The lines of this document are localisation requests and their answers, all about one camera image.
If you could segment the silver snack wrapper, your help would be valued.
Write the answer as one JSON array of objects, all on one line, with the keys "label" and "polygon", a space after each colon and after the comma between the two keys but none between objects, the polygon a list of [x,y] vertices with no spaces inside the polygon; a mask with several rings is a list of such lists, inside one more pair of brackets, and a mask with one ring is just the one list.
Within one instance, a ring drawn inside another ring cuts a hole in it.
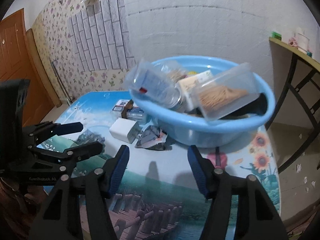
[{"label": "silver snack wrapper", "polygon": [[166,131],[150,125],[140,135],[135,148],[143,148],[151,151],[168,151],[172,149],[175,140],[172,139]]}]

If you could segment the clear glass bottle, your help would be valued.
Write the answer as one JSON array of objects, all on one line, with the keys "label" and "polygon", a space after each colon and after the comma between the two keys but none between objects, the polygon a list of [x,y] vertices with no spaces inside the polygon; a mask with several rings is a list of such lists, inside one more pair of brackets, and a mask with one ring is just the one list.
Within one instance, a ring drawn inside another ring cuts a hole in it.
[{"label": "clear glass bottle", "polygon": [[125,77],[125,86],[136,93],[168,109],[180,107],[183,95],[178,84],[162,72],[163,63],[145,60],[133,67]]}]

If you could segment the clear toothpick box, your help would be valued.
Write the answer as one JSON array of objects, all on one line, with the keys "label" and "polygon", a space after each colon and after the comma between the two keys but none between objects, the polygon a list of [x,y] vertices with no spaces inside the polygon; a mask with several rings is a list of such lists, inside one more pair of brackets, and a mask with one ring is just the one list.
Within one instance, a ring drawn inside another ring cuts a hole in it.
[{"label": "clear toothpick box", "polygon": [[258,83],[249,63],[220,72],[191,92],[206,121],[215,121],[256,100]]}]

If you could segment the bag of cotton swabs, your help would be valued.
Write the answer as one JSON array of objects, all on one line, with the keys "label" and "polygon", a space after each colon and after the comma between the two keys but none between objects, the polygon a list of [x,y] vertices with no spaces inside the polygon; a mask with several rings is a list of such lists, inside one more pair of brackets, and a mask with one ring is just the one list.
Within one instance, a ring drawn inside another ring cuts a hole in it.
[{"label": "bag of cotton swabs", "polygon": [[174,83],[177,83],[188,75],[188,71],[177,61],[165,61],[163,63],[162,72],[164,72]]}]

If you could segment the white charger adapter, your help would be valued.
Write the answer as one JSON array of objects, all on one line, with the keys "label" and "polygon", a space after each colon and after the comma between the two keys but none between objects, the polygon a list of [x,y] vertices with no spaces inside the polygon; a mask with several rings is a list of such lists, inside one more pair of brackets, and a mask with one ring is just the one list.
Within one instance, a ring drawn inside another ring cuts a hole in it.
[{"label": "white charger adapter", "polygon": [[109,132],[115,139],[126,143],[133,143],[141,129],[137,121],[118,118],[109,128]]}]

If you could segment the wooden door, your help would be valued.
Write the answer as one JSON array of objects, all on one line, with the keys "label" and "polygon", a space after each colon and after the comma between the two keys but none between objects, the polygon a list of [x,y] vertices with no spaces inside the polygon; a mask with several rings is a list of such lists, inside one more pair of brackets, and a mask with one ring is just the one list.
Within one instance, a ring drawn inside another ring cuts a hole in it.
[{"label": "wooden door", "polygon": [[62,102],[40,59],[32,29],[25,28],[24,10],[1,20],[1,81],[29,79],[23,126],[48,121]]}]

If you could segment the blue plastic basin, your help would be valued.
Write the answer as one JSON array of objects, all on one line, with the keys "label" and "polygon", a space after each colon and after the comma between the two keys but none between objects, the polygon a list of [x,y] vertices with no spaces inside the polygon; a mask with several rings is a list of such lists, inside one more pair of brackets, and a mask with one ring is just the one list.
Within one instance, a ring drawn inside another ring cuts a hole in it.
[{"label": "blue plastic basin", "polygon": [[248,63],[217,57],[142,60],[127,73],[125,86],[169,137],[201,148],[263,126],[275,109],[274,93]]}]

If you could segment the side table with black legs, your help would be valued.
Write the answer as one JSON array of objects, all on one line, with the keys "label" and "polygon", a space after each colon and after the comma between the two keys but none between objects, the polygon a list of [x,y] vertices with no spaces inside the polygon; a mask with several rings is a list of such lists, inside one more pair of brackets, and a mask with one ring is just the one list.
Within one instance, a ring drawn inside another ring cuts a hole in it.
[{"label": "side table with black legs", "polygon": [[[315,81],[313,80],[314,75],[319,74],[319,62],[312,59],[312,57],[304,54],[302,51],[298,50],[297,48],[294,48],[277,38],[269,37],[268,40],[271,43],[274,43],[290,51],[292,54],[292,57],[291,57],[291,63],[290,63],[287,78],[285,80],[279,100],[276,104],[274,113],[272,114],[270,120],[266,123],[266,129],[269,129],[272,122],[275,120],[278,112],[280,111],[284,103],[284,100],[288,92],[291,92],[293,96],[296,98],[296,100],[298,101],[298,103],[300,104],[300,106],[308,116],[308,119],[310,120],[313,127],[313,130],[307,137],[306,141],[302,143],[299,149],[296,150],[296,152],[293,155],[291,155],[291,157],[289,157],[287,161],[285,161],[283,164],[281,164],[278,167],[278,172],[281,173],[285,171],[290,165],[292,165],[303,154],[303,152],[305,152],[305,150],[311,145],[311,143],[314,142],[314,140],[319,135],[319,121],[317,121],[315,118],[315,113],[319,110],[319,101],[316,101],[312,107],[308,107],[306,102],[303,100],[303,98],[299,94],[302,88],[308,83],[313,84],[317,89],[319,89],[319,85],[317,85],[317,83],[315,83]],[[297,62],[299,61],[306,64],[311,70],[296,86],[293,86],[292,80],[296,71]]]}]

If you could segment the white paper cup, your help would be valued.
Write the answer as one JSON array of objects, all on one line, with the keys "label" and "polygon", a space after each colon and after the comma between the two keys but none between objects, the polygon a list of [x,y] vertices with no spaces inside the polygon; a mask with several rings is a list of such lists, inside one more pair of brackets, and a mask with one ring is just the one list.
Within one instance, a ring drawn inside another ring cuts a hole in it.
[{"label": "white paper cup", "polygon": [[305,36],[304,30],[301,27],[296,28],[295,38],[297,41],[298,50],[304,54],[308,53],[309,50],[309,38]]}]

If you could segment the green small box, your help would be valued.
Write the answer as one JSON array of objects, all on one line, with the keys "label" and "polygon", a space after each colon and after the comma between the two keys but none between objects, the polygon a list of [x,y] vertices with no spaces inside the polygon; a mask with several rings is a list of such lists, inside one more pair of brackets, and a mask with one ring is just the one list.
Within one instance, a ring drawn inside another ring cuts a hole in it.
[{"label": "green small box", "polygon": [[275,32],[275,31],[272,32],[271,37],[275,38],[277,40],[280,40],[280,41],[282,40],[282,35],[280,33]]}]

